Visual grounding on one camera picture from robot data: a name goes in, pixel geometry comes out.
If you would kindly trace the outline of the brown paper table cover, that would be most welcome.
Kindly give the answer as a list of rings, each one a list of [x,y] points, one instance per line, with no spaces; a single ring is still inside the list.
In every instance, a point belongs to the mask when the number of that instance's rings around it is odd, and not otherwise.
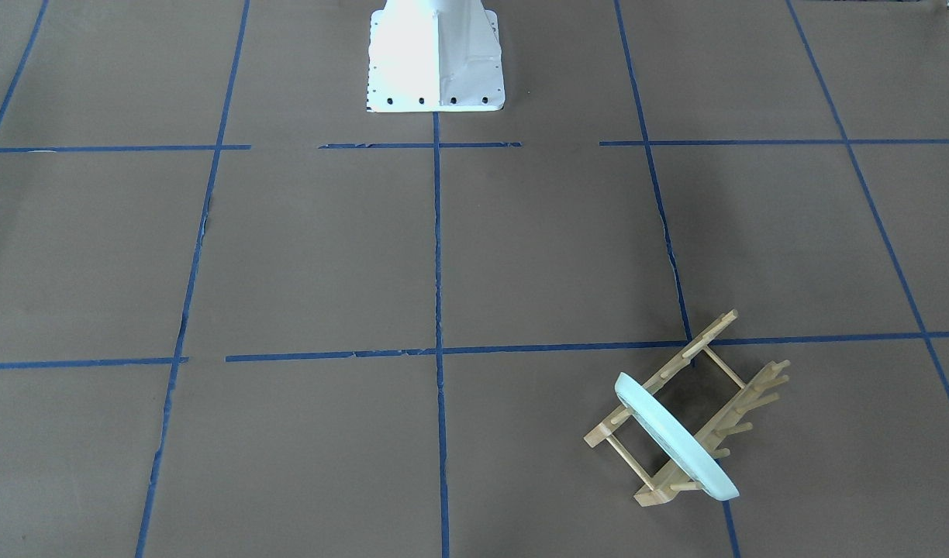
[[[949,8],[0,1],[0,557],[949,557]],[[740,492],[584,437],[719,315]]]

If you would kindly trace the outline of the wooden dish rack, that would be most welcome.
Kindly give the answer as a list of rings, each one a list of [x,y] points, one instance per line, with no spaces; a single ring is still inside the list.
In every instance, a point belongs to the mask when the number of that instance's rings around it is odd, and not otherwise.
[[[748,379],[741,377],[723,360],[713,343],[737,319],[736,308],[719,315],[648,379],[638,381],[633,377],[695,436],[719,465],[721,459],[730,455],[730,450],[725,447],[726,439],[751,431],[748,414],[776,402],[780,397],[777,389],[789,381],[789,360],[770,361]],[[638,505],[668,504],[685,491],[705,494],[649,435],[666,460],[655,472],[641,465],[617,435],[624,427],[633,425],[648,435],[619,401],[619,405],[583,439],[591,448],[608,445],[633,470],[641,481],[641,487],[633,497]]]

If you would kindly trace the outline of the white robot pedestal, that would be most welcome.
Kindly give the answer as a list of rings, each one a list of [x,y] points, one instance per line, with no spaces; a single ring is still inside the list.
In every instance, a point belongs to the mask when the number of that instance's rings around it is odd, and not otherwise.
[[[499,18],[481,1],[387,1],[371,13],[366,109],[499,111]]]

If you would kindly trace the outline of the light green ceramic plate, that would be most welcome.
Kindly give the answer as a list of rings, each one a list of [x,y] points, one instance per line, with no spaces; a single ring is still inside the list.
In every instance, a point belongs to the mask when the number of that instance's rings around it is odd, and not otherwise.
[[[698,490],[717,501],[729,501],[740,495],[711,453],[642,384],[620,372],[614,392],[628,413]]]

